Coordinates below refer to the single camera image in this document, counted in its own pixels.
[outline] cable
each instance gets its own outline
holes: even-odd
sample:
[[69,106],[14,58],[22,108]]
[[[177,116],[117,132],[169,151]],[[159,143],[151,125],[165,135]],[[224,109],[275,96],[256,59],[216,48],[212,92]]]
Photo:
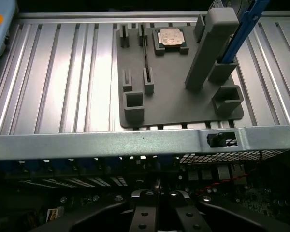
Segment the cable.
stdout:
[[227,183],[227,182],[231,182],[233,180],[239,180],[239,179],[242,179],[244,177],[248,177],[253,171],[255,171],[257,169],[257,166],[261,162],[261,160],[262,160],[262,151],[260,151],[260,157],[259,157],[259,160],[257,161],[255,167],[252,170],[250,170],[250,172],[248,174],[244,174],[244,175],[241,175],[241,176],[238,176],[238,177],[233,177],[231,179],[221,180],[220,182],[212,183],[211,185],[206,186],[205,188],[203,188],[203,189],[199,190],[198,192],[196,192],[196,195],[199,196],[202,193],[204,193],[208,188],[211,189],[211,188],[213,188],[213,187],[215,187],[217,185],[220,185],[222,183]]

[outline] gray post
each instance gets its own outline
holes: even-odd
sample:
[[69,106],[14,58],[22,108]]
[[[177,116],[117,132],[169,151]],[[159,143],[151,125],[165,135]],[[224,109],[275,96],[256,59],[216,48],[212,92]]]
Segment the gray post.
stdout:
[[212,8],[208,11],[205,30],[185,81],[188,90],[201,90],[226,41],[237,27],[238,20],[233,8]]

